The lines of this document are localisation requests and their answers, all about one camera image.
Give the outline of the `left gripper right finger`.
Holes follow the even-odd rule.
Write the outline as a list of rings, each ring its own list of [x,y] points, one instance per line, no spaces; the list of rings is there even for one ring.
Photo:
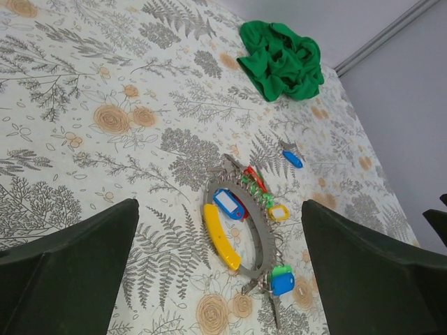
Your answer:
[[[445,334],[446,256],[314,200],[302,225],[331,334]]]

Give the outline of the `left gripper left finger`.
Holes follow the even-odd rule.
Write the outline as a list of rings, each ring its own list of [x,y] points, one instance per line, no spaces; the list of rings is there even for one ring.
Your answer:
[[[139,221],[135,199],[1,252],[2,334],[106,334]]]

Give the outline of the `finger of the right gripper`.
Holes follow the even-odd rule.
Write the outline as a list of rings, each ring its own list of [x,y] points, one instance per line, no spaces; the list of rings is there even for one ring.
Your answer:
[[[437,209],[428,209],[423,216],[442,241],[447,241],[447,213]]]

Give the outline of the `green tag key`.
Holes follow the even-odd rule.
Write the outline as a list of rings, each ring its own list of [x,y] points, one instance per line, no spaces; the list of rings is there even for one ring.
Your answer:
[[[270,273],[270,277],[274,278],[276,276],[281,276],[283,274],[291,273],[292,267],[290,265],[277,265],[273,268]]]

